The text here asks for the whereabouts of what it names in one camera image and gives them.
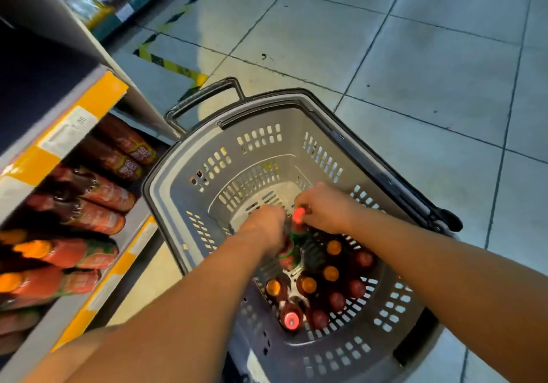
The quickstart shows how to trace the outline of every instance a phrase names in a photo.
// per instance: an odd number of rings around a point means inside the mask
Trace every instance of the basket handle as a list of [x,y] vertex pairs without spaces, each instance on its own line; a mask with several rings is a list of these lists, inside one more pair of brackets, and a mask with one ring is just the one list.
[[187,130],[177,123],[177,118],[195,106],[198,106],[203,101],[228,89],[235,89],[240,100],[245,99],[242,87],[236,77],[226,77],[223,80],[210,84],[208,87],[200,89],[195,94],[176,104],[166,112],[164,119],[174,130],[179,132],[181,135],[184,135]]

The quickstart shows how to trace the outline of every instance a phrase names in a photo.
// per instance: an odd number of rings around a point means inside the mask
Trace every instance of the shopping basket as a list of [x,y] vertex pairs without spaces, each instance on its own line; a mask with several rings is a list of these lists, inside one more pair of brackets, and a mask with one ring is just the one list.
[[[188,133],[177,123],[226,89],[235,89],[239,101]],[[245,97],[229,77],[176,105],[166,120],[182,139],[157,163],[143,191],[184,273],[221,246],[253,209],[282,204],[291,212],[296,195],[319,181],[364,206],[442,234],[462,228],[455,215],[435,207],[308,90]],[[352,238],[344,239],[345,246],[359,247]],[[229,344],[248,379],[401,381],[441,332],[413,290],[378,261],[362,278],[366,295],[347,300],[344,311],[331,314],[327,328],[312,330],[305,324],[301,332],[288,334],[263,295],[276,269],[279,264],[267,262],[257,270]]]

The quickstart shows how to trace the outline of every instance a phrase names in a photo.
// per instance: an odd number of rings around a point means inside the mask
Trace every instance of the left arm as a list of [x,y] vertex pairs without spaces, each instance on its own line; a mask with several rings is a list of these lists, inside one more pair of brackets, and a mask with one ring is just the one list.
[[285,211],[263,206],[234,236],[105,342],[70,383],[219,380],[232,324],[254,270],[282,246]]

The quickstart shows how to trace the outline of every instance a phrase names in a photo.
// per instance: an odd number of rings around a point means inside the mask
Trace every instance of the tile floor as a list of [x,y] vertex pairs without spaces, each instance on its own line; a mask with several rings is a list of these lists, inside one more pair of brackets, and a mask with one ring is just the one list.
[[[188,0],[107,49],[161,112],[193,81],[133,55]],[[312,90],[461,238],[548,274],[548,0],[199,0],[149,47],[247,94]],[[194,125],[230,102],[200,105]],[[445,331],[409,382],[504,379]]]

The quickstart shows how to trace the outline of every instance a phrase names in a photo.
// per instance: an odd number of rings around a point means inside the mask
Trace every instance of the right arm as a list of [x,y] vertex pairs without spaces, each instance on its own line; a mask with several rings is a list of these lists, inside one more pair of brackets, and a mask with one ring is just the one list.
[[470,350],[510,381],[548,381],[548,277],[482,248],[366,208],[319,183],[304,222],[347,234],[402,276]]

